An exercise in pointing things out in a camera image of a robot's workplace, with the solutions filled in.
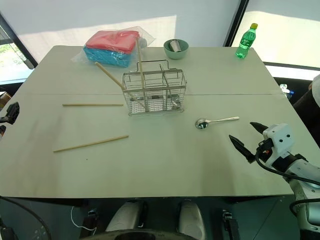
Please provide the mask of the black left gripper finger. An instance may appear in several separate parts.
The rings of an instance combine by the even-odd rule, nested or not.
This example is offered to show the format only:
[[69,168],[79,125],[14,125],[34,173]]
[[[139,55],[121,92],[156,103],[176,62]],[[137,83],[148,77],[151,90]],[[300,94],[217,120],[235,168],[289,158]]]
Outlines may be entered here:
[[20,105],[18,102],[12,103],[6,110],[5,122],[13,125],[20,113]]

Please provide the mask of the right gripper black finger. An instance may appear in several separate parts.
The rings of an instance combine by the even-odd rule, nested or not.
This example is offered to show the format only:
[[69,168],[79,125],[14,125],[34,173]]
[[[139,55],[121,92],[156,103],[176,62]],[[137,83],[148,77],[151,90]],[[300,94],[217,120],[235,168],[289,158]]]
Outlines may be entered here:
[[251,151],[245,147],[243,142],[232,135],[229,135],[229,139],[236,150],[240,152],[250,164],[255,161],[255,155],[253,155]]
[[250,122],[250,124],[257,132],[259,132],[261,135],[263,135],[263,137],[266,136],[264,131],[269,128],[268,126],[265,126],[265,125],[258,123],[258,122]]

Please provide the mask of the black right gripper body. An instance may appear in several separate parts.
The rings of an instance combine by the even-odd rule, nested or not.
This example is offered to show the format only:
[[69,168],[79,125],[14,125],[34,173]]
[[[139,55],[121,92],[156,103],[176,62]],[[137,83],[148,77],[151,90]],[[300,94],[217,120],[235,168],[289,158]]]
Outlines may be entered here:
[[272,147],[274,146],[273,141],[271,138],[265,139],[261,141],[258,144],[258,147],[256,149],[256,153],[253,156],[252,162],[257,162],[257,159],[262,160],[263,163],[266,163],[267,160],[270,159],[270,157],[273,154]]

